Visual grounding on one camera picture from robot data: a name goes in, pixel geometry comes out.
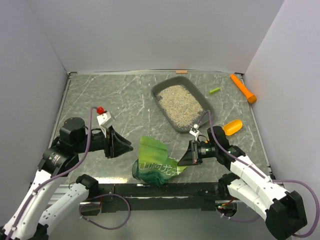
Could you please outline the green litter bag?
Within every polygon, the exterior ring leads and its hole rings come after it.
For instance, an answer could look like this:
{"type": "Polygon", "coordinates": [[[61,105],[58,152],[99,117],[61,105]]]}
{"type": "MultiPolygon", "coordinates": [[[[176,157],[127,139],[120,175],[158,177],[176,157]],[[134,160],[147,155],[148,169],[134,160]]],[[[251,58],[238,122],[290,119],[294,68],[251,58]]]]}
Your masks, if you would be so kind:
{"type": "Polygon", "coordinates": [[[149,136],[140,138],[138,159],[131,170],[134,179],[159,187],[185,169],[185,166],[178,166],[175,158],[168,156],[167,145],[149,136]]]}

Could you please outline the yellow plastic scoop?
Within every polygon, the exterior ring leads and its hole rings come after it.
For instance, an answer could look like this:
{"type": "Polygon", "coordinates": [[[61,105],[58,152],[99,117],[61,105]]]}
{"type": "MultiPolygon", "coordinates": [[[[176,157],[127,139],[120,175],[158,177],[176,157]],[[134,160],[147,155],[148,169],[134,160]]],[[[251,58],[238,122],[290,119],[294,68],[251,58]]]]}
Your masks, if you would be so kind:
{"type": "Polygon", "coordinates": [[[226,136],[231,136],[237,133],[243,127],[243,122],[240,119],[235,119],[223,126],[223,131],[226,136]]]}

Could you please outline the grey litter box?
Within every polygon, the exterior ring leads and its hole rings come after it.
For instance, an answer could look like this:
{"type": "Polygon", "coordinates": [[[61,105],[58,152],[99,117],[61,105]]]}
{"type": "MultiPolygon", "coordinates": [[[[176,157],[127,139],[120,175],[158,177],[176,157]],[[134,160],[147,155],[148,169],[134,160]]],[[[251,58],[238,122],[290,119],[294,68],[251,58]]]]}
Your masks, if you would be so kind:
{"type": "Polygon", "coordinates": [[[184,76],[166,79],[151,89],[151,95],[167,121],[178,133],[188,133],[194,124],[205,125],[214,108],[200,90],[184,76]]]}

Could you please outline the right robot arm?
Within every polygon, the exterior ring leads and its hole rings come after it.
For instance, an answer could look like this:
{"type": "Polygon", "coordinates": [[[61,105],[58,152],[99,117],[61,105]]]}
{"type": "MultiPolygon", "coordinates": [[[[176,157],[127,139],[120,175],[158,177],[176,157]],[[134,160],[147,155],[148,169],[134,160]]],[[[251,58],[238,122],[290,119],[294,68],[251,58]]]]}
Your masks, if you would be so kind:
{"type": "Polygon", "coordinates": [[[235,145],[231,145],[222,127],[207,129],[208,142],[189,141],[178,166],[196,166],[206,158],[216,158],[230,172],[218,181],[223,199],[234,197],[254,210],[277,240],[286,240],[307,225],[303,199],[274,183],[235,145]]]}

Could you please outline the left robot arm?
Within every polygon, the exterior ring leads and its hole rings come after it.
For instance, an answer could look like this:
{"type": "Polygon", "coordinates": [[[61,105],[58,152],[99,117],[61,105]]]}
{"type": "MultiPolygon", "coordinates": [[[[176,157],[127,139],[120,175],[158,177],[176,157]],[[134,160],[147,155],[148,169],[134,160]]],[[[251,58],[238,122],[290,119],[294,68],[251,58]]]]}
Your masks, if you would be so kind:
{"type": "Polygon", "coordinates": [[[81,202],[99,195],[99,182],[83,174],[55,203],[49,204],[62,182],[83,162],[89,152],[103,151],[106,158],[116,158],[133,151],[130,141],[112,126],[106,113],[97,116],[98,129],[86,126],[80,117],[67,119],[59,135],[42,156],[34,180],[11,219],[0,228],[2,240],[47,240],[58,223],[81,202]]]}

